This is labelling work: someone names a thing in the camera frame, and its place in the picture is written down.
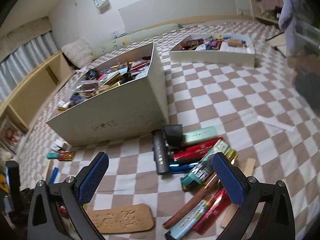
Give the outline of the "carved wooden plaque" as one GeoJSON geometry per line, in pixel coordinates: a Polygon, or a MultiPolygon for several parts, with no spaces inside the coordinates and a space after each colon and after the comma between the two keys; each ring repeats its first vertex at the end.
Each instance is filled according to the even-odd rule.
{"type": "Polygon", "coordinates": [[[151,209],[146,204],[86,212],[102,234],[141,232],[155,226],[151,209]]]}

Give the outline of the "teal red lighter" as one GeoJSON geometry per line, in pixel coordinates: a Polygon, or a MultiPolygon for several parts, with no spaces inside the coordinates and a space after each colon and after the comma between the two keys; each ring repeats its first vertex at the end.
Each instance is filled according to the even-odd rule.
{"type": "Polygon", "coordinates": [[[47,159],[57,159],[58,161],[71,161],[74,157],[74,152],[52,152],[47,154],[47,159]]]}

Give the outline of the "teal black printed lighter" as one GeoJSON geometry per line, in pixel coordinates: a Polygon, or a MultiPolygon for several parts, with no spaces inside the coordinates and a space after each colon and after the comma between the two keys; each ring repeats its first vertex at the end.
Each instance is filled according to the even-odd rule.
{"type": "Polygon", "coordinates": [[[224,140],[218,140],[198,164],[185,177],[181,178],[183,188],[193,190],[202,184],[213,171],[213,155],[219,152],[226,154],[229,149],[230,146],[224,140]]]}

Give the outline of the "light blue printed lighter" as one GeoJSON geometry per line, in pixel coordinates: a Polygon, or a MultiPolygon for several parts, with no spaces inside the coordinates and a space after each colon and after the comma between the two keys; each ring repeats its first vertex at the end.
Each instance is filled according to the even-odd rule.
{"type": "Polygon", "coordinates": [[[179,220],[165,235],[165,239],[177,240],[186,235],[197,221],[208,210],[208,203],[201,200],[199,204],[192,208],[181,220],[179,220]]]}

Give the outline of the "checkered bed sheet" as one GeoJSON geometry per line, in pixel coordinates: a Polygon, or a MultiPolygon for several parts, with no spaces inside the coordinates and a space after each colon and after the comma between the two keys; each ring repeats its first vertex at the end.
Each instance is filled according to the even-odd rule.
{"type": "MultiPolygon", "coordinates": [[[[266,43],[276,28],[259,22],[189,27],[155,38],[165,70],[169,118],[186,131],[213,126],[238,153],[238,163],[255,159],[261,182],[282,180],[290,193],[297,239],[319,213],[319,117],[292,86],[285,59],[266,43]],[[234,64],[172,63],[169,51],[191,34],[231,33],[248,36],[255,68],[234,64]]],[[[163,223],[190,198],[180,175],[157,175],[149,135],[75,148],[71,162],[55,162],[56,181],[77,174],[100,152],[110,166],[88,208],[110,209],[144,203],[155,228],[115,239],[163,239],[163,223]]]]}

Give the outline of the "wooden bedside shelf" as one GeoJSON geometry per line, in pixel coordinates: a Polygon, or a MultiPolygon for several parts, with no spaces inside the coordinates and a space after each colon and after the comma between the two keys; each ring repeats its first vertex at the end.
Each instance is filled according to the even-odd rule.
{"type": "Polygon", "coordinates": [[[37,115],[74,71],[62,51],[50,56],[25,76],[1,102],[1,117],[9,117],[23,132],[34,125],[37,115]]]}

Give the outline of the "dark grey lighter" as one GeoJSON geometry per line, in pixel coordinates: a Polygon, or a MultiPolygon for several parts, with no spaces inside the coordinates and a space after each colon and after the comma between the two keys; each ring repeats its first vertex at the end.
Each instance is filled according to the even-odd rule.
{"type": "Polygon", "coordinates": [[[153,158],[156,163],[157,174],[163,175],[169,173],[169,160],[167,155],[167,148],[163,138],[163,132],[161,129],[157,129],[152,131],[151,134],[153,158]]]}

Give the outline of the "large white shoe box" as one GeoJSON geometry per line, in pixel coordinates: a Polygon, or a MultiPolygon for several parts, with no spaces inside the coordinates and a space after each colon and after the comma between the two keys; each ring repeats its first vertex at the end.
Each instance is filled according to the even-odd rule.
{"type": "Polygon", "coordinates": [[[95,95],[68,110],[53,111],[47,125],[72,146],[97,144],[148,134],[169,122],[164,69],[154,43],[115,56],[95,67],[151,58],[137,79],[95,95]]]}

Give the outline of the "grey window curtain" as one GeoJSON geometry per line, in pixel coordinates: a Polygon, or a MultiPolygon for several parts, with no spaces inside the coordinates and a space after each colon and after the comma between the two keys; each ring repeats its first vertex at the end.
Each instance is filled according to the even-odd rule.
{"type": "Polygon", "coordinates": [[[4,101],[18,83],[35,67],[58,51],[52,32],[49,31],[20,46],[1,61],[1,101],[4,101]]]}

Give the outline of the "white fluffy pillow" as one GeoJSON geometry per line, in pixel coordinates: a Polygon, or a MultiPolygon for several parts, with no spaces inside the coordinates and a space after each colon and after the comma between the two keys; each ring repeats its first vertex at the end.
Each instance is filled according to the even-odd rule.
{"type": "Polygon", "coordinates": [[[71,63],[78,68],[84,68],[93,61],[92,48],[84,39],[64,45],[61,50],[71,63]]]}

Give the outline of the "shallow white box lid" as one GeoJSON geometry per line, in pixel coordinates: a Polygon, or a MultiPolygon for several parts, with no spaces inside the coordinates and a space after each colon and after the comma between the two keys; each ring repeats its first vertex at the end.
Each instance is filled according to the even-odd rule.
{"type": "Polygon", "coordinates": [[[236,34],[193,34],[169,50],[171,61],[179,63],[226,63],[254,67],[255,50],[248,36],[236,34]],[[243,47],[231,47],[229,38],[240,39],[243,47]]]}

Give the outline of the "white tote bag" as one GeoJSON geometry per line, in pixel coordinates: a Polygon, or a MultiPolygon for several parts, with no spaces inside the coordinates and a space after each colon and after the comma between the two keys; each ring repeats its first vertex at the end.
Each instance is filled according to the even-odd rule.
{"type": "Polygon", "coordinates": [[[279,51],[283,57],[287,57],[285,33],[279,33],[272,37],[266,38],[265,41],[274,50],[279,51]]]}

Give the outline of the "small wooden block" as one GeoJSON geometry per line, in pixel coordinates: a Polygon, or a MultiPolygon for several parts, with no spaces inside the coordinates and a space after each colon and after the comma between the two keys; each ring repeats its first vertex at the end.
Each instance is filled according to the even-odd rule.
{"type": "Polygon", "coordinates": [[[240,39],[229,38],[227,44],[231,47],[243,47],[243,42],[240,39]]]}

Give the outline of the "long green bolster pillow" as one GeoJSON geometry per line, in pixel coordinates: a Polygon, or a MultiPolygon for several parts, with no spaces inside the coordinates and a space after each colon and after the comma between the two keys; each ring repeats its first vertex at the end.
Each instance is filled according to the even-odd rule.
{"type": "Polygon", "coordinates": [[[182,28],[183,26],[179,23],[170,23],[170,24],[153,27],[150,29],[140,30],[135,33],[127,34],[111,41],[104,41],[96,45],[92,49],[92,57],[93,59],[97,59],[107,53],[110,53],[115,50],[120,50],[133,43],[153,39],[154,37],[159,37],[159,36],[162,36],[163,34],[167,34],[182,28]]]}

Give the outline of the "purple plush toy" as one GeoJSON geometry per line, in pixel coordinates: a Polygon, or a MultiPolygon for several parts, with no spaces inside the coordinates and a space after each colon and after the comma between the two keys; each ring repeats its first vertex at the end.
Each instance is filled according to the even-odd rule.
{"type": "Polygon", "coordinates": [[[294,54],[297,48],[295,39],[296,16],[303,12],[303,3],[303,0],[283,0],[278,25],[285,34],[287,55],[294,54]]]}

